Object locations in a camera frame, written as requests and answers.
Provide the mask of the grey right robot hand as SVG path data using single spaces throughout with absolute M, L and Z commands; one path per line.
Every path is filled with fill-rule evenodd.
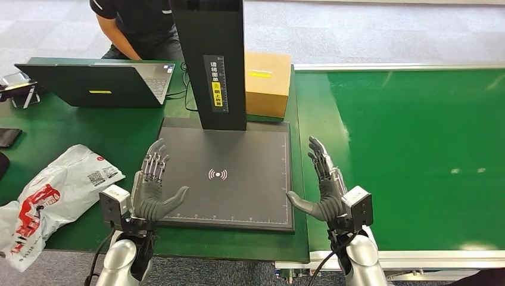
M 326 151 L 325 146 L 315 137 L 309 136 L 308 153 L 318 177 L 320 200 L 311 202 L 289 191 L 286 196 L 296 209 L 324 222 L 331 222 L 344 214 L 341 198 L 346 187 L 342 174 Z

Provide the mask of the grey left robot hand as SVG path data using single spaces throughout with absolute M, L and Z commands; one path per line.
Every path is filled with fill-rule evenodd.
M 170 198 L 163 198 L 163 175 L 168 160 L 169 154 L 164 139 L 153 142 L 146 152 L 140 170 L 135 173 L 132 188 L 134 217 L 156 222 L 184 202 L 188 186 L 182 186 Z

